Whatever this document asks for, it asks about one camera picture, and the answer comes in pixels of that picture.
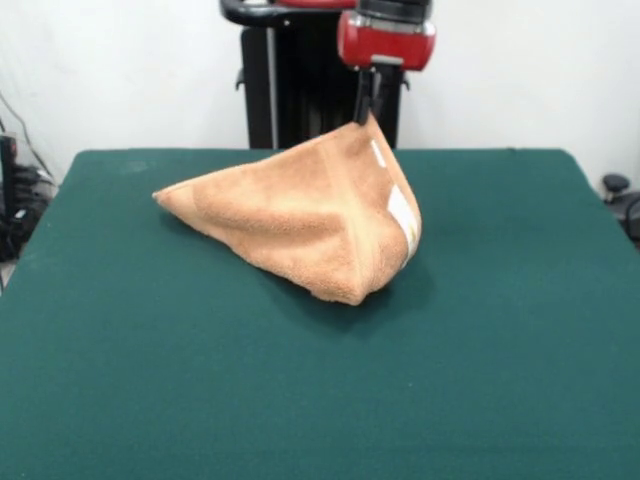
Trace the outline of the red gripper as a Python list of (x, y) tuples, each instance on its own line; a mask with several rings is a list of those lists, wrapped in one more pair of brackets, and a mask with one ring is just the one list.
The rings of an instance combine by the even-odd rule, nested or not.
[(374, 19), (345, 11), (337, 29), (337, 47), (341, 60), (361, 68), (355, 100), (354, 121), (365, 124), (369, 111), (379, 113), (384, 99), (384, 79), (376, 65), (391, 65), (403, 70), (423, 70), (436, 42), (436, 28), (430, 21), (421, 24)]

